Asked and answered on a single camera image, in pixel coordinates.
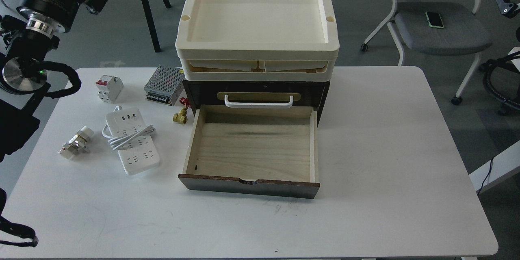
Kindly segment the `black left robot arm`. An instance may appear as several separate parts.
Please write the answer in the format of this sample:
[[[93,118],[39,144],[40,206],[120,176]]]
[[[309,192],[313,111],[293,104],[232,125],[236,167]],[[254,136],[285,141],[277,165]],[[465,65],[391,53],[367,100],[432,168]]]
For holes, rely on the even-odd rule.
[[[80,5],[98,14],[108,0],[21,0],[17,11],[24,20],[1,17],[1,88],[13,95],[31,95],[23,108],[1,101],[1,158],[11,155],[31,138],[40,120],[34,112],[45,97],[52,99],[79,91],[78,73],[63,63],[45,61],[57,49],[57,33],[70,31]]]

